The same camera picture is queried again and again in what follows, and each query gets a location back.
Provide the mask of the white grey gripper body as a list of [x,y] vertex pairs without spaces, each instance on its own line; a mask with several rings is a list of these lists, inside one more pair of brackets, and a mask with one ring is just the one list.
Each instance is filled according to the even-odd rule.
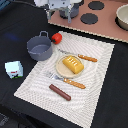
[[34,0],[38,7],[46,7],[49,10],[71,9],[74,4],[82,0]]

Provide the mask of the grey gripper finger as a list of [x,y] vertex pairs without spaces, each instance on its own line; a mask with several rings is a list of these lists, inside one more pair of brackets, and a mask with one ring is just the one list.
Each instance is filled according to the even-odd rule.
[[68,23],[71,23],[71,16],[70,16],[70,9],[67,8],[67,18],[68,18]]
[[46,14],[47,14],[47,19],[48,19],[48,20],[51,19],[52,12],[53,12],[53,11],[51,11],[51,10],[46,10]]

